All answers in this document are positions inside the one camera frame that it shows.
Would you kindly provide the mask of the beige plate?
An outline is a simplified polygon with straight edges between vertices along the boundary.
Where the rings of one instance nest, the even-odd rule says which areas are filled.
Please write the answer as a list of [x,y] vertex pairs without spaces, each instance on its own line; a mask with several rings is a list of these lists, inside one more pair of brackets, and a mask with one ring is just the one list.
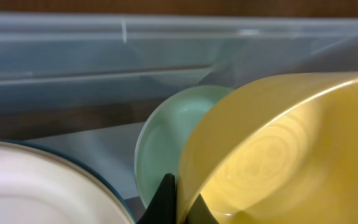
[[0,223],[134,223],[122,197],[80,161],[0,141]]

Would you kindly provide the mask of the yellow bowl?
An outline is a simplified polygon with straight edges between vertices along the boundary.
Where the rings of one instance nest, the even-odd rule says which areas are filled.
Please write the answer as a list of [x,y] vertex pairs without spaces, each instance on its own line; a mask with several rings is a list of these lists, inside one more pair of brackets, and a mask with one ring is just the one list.
[[178,166],[177,222],[358,223],[358,72],[248,83],[196,125]]

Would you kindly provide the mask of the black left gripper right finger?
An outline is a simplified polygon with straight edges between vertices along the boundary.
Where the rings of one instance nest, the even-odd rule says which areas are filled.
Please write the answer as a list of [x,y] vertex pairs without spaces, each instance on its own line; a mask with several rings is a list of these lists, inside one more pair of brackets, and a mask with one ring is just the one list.
[[187,224],[218,224],[201,194],[196,198],[186,218]]

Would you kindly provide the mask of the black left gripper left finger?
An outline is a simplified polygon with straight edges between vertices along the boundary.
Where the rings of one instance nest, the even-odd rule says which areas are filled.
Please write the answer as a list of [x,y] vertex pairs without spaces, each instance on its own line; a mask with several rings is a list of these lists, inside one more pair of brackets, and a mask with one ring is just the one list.
[[174,224],[177,212],[176,201],[175,176],[167,173],[137,224]]

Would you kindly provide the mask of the green bowl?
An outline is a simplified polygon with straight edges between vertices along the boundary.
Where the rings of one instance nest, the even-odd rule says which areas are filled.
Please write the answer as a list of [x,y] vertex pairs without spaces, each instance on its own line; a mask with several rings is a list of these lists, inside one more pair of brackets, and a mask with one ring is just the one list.
[[169,97],[147,118],[135,146],[134,174],[139,197],[148,207],[162,178],[178,176],[182,149],[201,118],[234,90],[225,86],[194,86]]

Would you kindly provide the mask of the clear plastic storage bin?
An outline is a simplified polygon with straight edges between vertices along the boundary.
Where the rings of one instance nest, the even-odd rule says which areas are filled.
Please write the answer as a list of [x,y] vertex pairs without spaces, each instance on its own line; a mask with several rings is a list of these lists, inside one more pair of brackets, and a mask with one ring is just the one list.
[[0,13],[0,141],[82,162],[137,223],[147,207],[135,146],[163,101],[194,86],[338,72],[358,72],[358,19]]

